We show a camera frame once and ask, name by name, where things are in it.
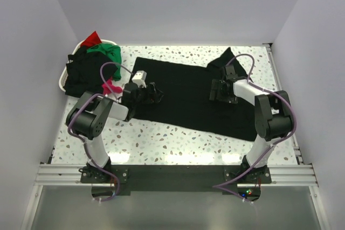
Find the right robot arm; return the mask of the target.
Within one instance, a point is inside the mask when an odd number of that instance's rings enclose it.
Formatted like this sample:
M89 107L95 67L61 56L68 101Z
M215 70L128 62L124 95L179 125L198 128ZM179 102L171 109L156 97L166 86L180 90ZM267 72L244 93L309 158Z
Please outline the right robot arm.
M284 90L272 92L255 85L249 78L239 76L233 65L222 67L220 74L219 80L212 81L211 101L235 104L243 99L254 107L257 136L240 169L241 179L253 183L259 177L258 168L267 165L275 145L295 130L289 96Z

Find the black t-shirt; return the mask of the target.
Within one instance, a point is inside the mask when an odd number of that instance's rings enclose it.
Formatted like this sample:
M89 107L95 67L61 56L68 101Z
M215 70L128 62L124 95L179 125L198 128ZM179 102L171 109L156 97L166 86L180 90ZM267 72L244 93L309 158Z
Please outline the black t-shirt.
M211 83L220 79L220 69L231 62L238 75L247 73L227 48L207 67L182 65L138 57L134 71L145 71L146 80L163 92L158 104L137 107L135 119L172 124L245 141L254 141L254 106L243 99L238 103L210 101Z

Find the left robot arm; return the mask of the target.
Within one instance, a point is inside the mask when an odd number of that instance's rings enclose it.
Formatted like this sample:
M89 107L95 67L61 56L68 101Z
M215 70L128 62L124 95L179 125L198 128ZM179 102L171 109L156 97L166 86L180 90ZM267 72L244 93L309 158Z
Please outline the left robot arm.
M112 176L111 159L101 137L106 121L113 118L128 122L138 106L157 104L162 98L163 92L153 82L145 87L133 82L125 84L119 101L89 91L82 94L66 118L67 132L82 141L87 166L94 168L92 175L98 182L105 183Z

